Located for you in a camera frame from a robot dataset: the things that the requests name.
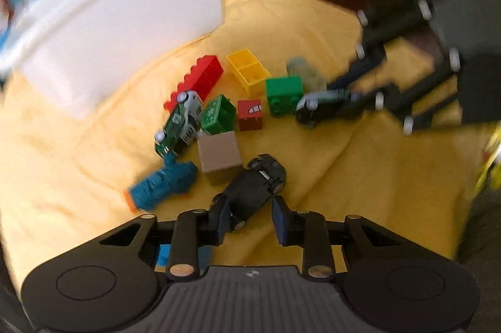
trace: toy car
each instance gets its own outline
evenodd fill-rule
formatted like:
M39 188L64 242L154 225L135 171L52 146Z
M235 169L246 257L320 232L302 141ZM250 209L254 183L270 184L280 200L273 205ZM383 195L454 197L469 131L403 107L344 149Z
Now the toy car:
M164 158L170 151L175 155L196 138L202 117L202 99L193 90L177 95L177 105L163 129L155 133L156 153Z
M268 154L258 155L247 167L222 192L230 202L233 230L242 228L285 185L285 168Z
M334 118L334 114L347 101L354 101L358 93L345 89L316 91L303 96L296 106L296 121L313 128L319 121Z

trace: black toy car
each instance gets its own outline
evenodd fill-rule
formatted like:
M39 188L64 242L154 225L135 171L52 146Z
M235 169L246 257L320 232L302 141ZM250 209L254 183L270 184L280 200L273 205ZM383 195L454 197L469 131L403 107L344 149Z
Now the black toy car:
M285 168L268 154L258 155L247 167L222 192L230 202L233 230L242 228L285 185Z
M296 121L313 128L322 120L335 118L336 111L349 101L360 97L358 93L337 89L308 93L296 106Z

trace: blue toy with orange end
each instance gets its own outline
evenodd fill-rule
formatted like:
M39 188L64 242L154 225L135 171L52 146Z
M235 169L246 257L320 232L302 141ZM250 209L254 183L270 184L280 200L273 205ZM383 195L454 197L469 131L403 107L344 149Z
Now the blue toy with orange end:
M193 162L176 163L176 156L168 153L164 167L124 192L129 208L152 210L162 200L173 194L187 193L196 180L198 169Z

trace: toy block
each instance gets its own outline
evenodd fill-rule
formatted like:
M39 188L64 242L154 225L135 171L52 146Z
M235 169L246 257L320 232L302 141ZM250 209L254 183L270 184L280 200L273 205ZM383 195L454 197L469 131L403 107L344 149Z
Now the toy block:
M237 102L239 110L240 131L262 129L262 105L261 99L239 100Z
M236 108L224 95L218 95L207 105L200 127L211 135L232 131L235 127Z
M265 91L265 80L271 74L248 49L239 50L227 56L230 70L244 88L247 95L255 97Z
M266 98L271 115L293 114L303 95L301 78L276 77L266 80Z
M235 131L201 136L198 145L201 171L211 185L229 182L244 169Z
M322 77L315 67L308 64L304 57L293 57L286 63L288 76L299 76L305 93L324 91L327 89L327 80Z
M170 100L163 105L163 109L172 113L176 107L177 95L187 90L195 90L202 101L205 101L222 73L223 69L217 56L199 57L183 81L177 85L177 90L170 94Z

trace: blue object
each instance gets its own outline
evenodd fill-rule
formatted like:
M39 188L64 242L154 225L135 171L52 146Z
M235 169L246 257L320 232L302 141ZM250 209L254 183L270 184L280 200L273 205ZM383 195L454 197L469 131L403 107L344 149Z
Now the blue object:
M164 159L164 167L129 190L138 209L152 210L173 194L186 193L196 180L198 172L193 162L176 163L171 152Z
M160 252L158 253L157 265L166 266L169 260L170 244L160 245ZM199 267L200 273L204 272L210 264L212 258L212 246L203 245L199 247Z

